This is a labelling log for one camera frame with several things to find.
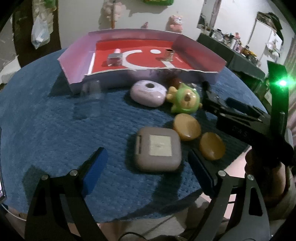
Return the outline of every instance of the green bag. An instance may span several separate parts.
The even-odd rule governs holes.
[[[174,0],[143,0],[143,2],[150,5],[170,6],[174,3]]]

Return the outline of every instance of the white dot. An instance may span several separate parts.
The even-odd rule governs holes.
[[[155,53],[155,54],[160,54],[161,53],[161,51],[158,50],[158,49],[152,49],[152,50],[150,50],[150,52]]]

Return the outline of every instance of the dark green tablecloth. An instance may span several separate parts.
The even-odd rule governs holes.
[[[265,73],[261,69],[219,41],[205,34],[200,34],[197,41],[223,58],[227,62],[226,67],[231,71],[243,72],[260,80],[265,79]]]

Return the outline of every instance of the table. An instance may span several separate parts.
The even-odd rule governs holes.
[[[244,72],[260,80],[265,79],[265,73],[261,69],[225,44],[205,34],[200,34],[197,41],[223,58],[227,62],[226,67],[231,71]]]
[[[127,89],[112,89],[102,101],[101,115],[79,114],[79,96],[72,96],[57,58],[63,50],[42,57],[18,71],[0,92],[1,168],[5,204],[27,213],[39,178],[67,174],[98,147],[109,159],[86,203],[97,222],[158,218],[189,206],[201,194],[188,162],[197,141],[182,143],[182,168],[176,173],[147,174],[133,162],[135,134],[143,126],[172,127],[170,103],[153,109],[131,100]],[[234,97],[264,110],[247,86],[227,68],[213,87],[222,98]],[[245,148],[215,128],[216,117],[198,111],[202,132],[214,131],[227,150],[215,164],[226,168]]]

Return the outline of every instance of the yellow toy figurine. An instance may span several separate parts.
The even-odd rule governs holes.
[[[166,99],[173,103],[172,113],[191,114],[196,112],[201,105],[199,94],[184,83],[180,84],[178,90],[171,86],[168,89]]]

